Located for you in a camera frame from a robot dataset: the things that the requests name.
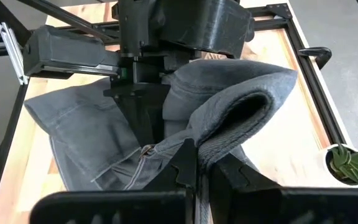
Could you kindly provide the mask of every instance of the folded denim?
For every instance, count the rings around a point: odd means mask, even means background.
[[[69,190],[141,189],[186,138],[194,139],[201,168],[197,222],[207,223],[209,169],[228,153],[252,164],[239,145],[281,107],[296,78],[293,70],[261,62],[191,62],[165,77],[171,84],[163,104],[165,139],[142,149],[114,101],[102,95],[107,79],[29,99],[25,107],[51,136],[58,166],[58,151],[67,166],[76,166],[70,175],[59,166]],[[69,186],[72,177],[81,179],[78,185]]]

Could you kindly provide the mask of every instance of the black plastic housing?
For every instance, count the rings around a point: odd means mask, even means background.
[[[102,64],[117,66],[118,63],[119,54],[105,50],[101,39],[48,25],[36,29],[23,49],[24,74],[27,76],[33,76],[46,67],[58,68],[59,72],[68,73],[77,72],[80,68],[90,68],[87,73],[98,74],[92,72],[91,68]],[[119,68],[114,69],[111,75],[114,71],[118,73]]]
[[[185,189],[144,192],[62,192],[39,201],[31,224],[191,224]]]
[[[207,52],[240,58],[251,13],[232,0],[163,0],[165,23],[160,38]]]

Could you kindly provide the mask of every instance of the wooden board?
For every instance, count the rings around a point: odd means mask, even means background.
[[[263,6],[275,0],[242,1],[244,7]],[[111,19],[114,3],[65,7],[90,22]],[[52,17],[47,24],[66,26]],[[244,46],[244,59],[260,60],[298,70],[284,30],[258,32]],[[68,80],[32,78],[26,99],[50,91],[91,83],[101,77],[76,74]],[[306,155],[329,145],[310,92],[300,73],[285,105],[258,134],[242,146],[261,173],[282,185],[314,186],[318,174]],[[47,134],[23,108],[0,183],[0,224],[28,223],[31,208],[42,197],[65,190],[58,174]]]

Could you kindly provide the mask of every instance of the metal bracket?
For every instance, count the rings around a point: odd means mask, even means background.
[[[244,196],[280,187],[234,155],[224,156],[212,166],[209,178],[209,203],[214,223],[248,223],[244,221],[245,218],[239,217],[252,211],[251,208],[256,204],[244,201]]]
[[[73,73],[116,76],[121,70],[119,53],[106,50],[101,39],[48,25],[33,31],[22,56],[24,75],[29,77],[41,71],[48,71],[45,78],[59,74],[67,79]]]
[[[23,71],[23,55],[13,30],[9,28],[5,22],[1,22],[0,33],[20,85],[29,84],[29,78],[24,75]]]
[[[103,95],[113,97],[141,147],[157,144],[163,140],[162,106],[170,86],[126,81],[115,83]]]
[[[277,16],[280,16],[284,19],[291,19],[292,18],[292,13],[290,8],[288,7],[288,4],[284,3],[284,4],[269,4],[266,6],[266,8],[276,14]]]
[[[9,9],[0,1],[0,22],[6,22],[15,35],[20,46],[24,46],[31,35],[31,31],[27,30],[25,26],[9,11]]]
[[[304,57],[316,57],[315,60],[317,66],[321,70],[333,56],[333,53],[327,47],[309,47],[300,49],[298,55]]]
[[[188,189],[196,192],[198,178],[198,148],[194,140],[186,139],[163,170],[145,187],[144,190]]]

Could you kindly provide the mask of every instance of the robotic arm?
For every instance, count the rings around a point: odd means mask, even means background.
[[[162,75],[200,58],[201,51],[239,58],[244,41],[254,37],[251,13],[234,0],[119,0],[112,9],[118,22],[108,24],[90,24],[44,0],[18,1],[72,26],[29,31],[0,2],[0,38],[18,77],[109,76],[104,95],[113,97],[141,146],[163,138],[169,86],[161,84]],[[112,44],[120,51],[105,50]],[[187,139],[143,190],[53,194],[34,207],[30,222],[194,223],[197,157]],[[358,190],[282,187],[230,154],[210,175],[215,224],[358,223]]]

